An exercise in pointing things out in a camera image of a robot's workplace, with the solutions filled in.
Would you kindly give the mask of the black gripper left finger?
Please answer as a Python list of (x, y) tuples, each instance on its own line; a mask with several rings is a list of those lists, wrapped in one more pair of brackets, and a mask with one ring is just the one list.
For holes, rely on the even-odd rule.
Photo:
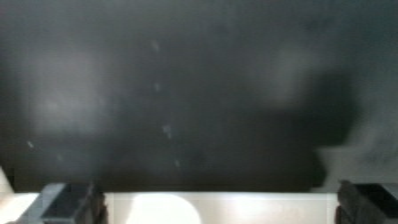
[(41, 215), (43, 224), (107, 224), (105, 194), (94, 184), (68, 184)]

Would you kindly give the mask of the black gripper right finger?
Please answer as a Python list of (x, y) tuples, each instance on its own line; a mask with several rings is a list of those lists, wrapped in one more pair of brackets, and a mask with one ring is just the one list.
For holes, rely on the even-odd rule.
[(336, 224), (398, 224), (398, 184), (341, 182)]

